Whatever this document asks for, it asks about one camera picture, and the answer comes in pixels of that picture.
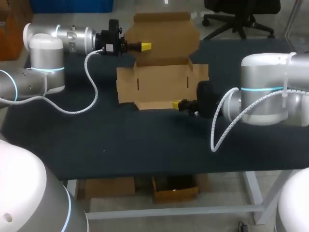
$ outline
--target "dark table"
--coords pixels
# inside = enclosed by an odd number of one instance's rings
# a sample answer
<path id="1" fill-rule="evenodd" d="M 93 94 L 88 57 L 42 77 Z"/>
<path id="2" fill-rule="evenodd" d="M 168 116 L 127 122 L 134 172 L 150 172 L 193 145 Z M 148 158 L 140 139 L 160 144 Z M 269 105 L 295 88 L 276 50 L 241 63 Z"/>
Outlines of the dark table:
<path id="1" fill-rule="evenodd" d="M 250 54 L 288 53 L 285 40 L 201 42 L 191 58 L 209 64 L 215 91 L 240 85 L 240 63 Z M 84 57 L 65 57 L 66 89 L 49 96 L 66 110 L 88 106 L 94 91 L 83 70 Z M 194 174 L 302 169 L 309 166 L 309 129 L 237 124 L 216 153 L 210 151 L 211 120 L 174 110 L 138 111 L 118 104 L 116 67 L 134 59 L 95 56 L 89 70 L 99 88 L 93 109 L 64 115 L 44 101 L 11 106 L 2 133 L 14 145 L 36 154 L 60 179 L 153 174 Z M 227 122 L 220 118 L 217 138 Z"/>

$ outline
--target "floor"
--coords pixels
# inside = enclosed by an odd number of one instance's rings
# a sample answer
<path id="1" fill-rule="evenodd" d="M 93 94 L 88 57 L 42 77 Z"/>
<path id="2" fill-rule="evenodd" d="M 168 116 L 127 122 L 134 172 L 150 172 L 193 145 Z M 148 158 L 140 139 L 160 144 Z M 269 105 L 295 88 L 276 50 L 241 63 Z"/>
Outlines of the floor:
<path id="1" fill-rule="evenodd" d="M 256 172 L 262 195 L 268 193 L 269 188 L 277 179 L 280 171 Z M 86 211 L 115 211 L 170 207 L 196 207 L 216 205 L 242 205 L 249 203 L 241 173 L 209 174 L 212 192 L 199 194 L 198 199 L 187 203 L 154 204 L 151 194 L 137 194 L 136 196 L 92 199 L 81 202 Z M 250 232 L 273 232 L 275 215 L 266 225 L 255 226 L 251 213 L 194 215 L 170 217 L 125 218 L 90 221 L 90 231 L 135 231 L 135 232 L 237 232 L 238 222 L 249 225 Z"/>
<path id="2" fill-rule="evenodd" d="M 277 37 L 284 36 L 284 30 L 287 24 L 294 1 L 281 0 L 281 11 L 277 15 L 257 15 L 257 22 L 273 27 Z M 295 21 L 295 28 L 292 29 L 291 37 L 295 43 L 301 44 L 299 49 L 306 50 L 309 40 L 306 34 L 309 30 L 304 20 L 309 10 L 309 0 L 305 0 L 304 7 L 301 9 L 301 16 Z M 70 24 L 77 26 L 91 26 L 97 31 L 108 27 L 108 20 L 116 18 L 120 20 L 120 25 L 124 32 L 130 27 L 132 17 L 135 12 L 161 12 L 161 11 L 190 11 L 192 19 L 200 31 L 201 39 L 222 25 L 220 22 L 211 21 L 207 28 L 201 25 L 204 14 L 213 14 L 207 11 L 203 6 L 202 0 L 115 0 L 114 9 L 109 14 L 36 14 L 33 22 L 53 23 L 53 24 Z M 249 38 L 265 38 L 267 33 L 246 29 Z M 238 38 L 237 34 L 227 31 L 218 38 L 231 39 Z M 22 67 L 28 54 L 23 51 L 18 61 L 7 62 L 9 64 Z M 0 110 L 0 126 L 4 119 L 6 109 Z M 256 172 L 257 179 L 265 196 L 272 186 L 280 171 Z M 151 194 L 137 194 L 136 196 L 92 199 L 90 202 L 81 202 L 81 204 L 90 210 L 112 211 L 124 209 L 147 209 L 158 207 L 185 207 L 185 206 L 211 206 L 211 205 L 232 205 L 248 203 L 248 196 L 245 191 L 244 183 L 239 173 L 217 173 L 209 175 L 212 192 L 202 193 L 198 199 L 189 203 L 156 205 L 152 202 Z M 236 232 L 238 221 L 243 221 L 250 225 L 251 232 L 273 232 L 275 215 L 263 226 L 255 226 L 253 217 L 250 213 L 244 214 L 226 214 L 226 215 L 203 215 L 203 216 L 172 216 L 172 217 L 148 217 L 148 218 L 128 218 L 90 221 L 90 231 L 214 231 L 214 232 Z"/>

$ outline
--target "blue container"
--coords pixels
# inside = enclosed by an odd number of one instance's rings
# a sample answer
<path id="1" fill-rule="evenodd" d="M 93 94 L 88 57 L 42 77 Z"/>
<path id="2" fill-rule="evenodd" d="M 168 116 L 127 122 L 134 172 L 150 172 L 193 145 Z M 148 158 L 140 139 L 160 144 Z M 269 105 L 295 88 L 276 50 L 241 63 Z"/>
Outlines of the blue container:
<path id="1" fill-rule="evenodd" d="M 113 0 L 31 0 L 34 13 L 108 13 Z"/>

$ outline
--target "chair base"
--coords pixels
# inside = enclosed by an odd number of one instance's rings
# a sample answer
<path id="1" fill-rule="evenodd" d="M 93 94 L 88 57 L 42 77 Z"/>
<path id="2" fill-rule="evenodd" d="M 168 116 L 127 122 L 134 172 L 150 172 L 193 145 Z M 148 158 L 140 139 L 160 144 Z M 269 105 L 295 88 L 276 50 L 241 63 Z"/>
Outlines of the chair base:
<path id="1" fill-rule="evenodd" d="M 238 33 L 240 38 L 242 40 L 245 40 L 246 33 L 244 31 L 244 27 L 246 28 L 254 28 L 257 30 L 263 30 L 266 32 L 269 32 L 268 38 L 275 38 L 274 36 L 274 29 L 267 27 L 265 25 L 259 24 L 256 22 L 255 18 L 253 15 L 249 17 L 249 19 L 243 19 L 241 16 L 236 15 L 236 16 L 226 16 L 226 15 L 216 15 L 216 14 L 205 14 L 204 15 L 204 20 L 203 20 L 203 26 L 207 27 L 209 26 L 209 19 L 214 19 L 217 21 L 225 22 L 226 24 L 220 27 L 219 29 L 213 31 L 210 33 L 208 36 L 204 38 L 204 40 L 210 40 L 213 37 L 229 30 L 232 29 L 233 33 Z"/>

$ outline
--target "chair wheel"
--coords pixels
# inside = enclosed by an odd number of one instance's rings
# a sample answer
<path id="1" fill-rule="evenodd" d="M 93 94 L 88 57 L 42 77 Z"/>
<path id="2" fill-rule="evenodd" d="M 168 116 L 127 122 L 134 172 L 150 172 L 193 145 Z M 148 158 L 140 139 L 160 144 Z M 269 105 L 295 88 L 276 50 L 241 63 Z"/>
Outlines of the chair wheel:
<path id="1" fill-rule="evenodd" d="M 204 27 L 208 27 L 209 24 L 210 24 L 210 21 L 209 21 L 209 19 L 207 19 L 207 18 L 205 18 L 205 19 L 203 20 L 203 22 L 202 22 L 202 25 L 203 25 Z"/>

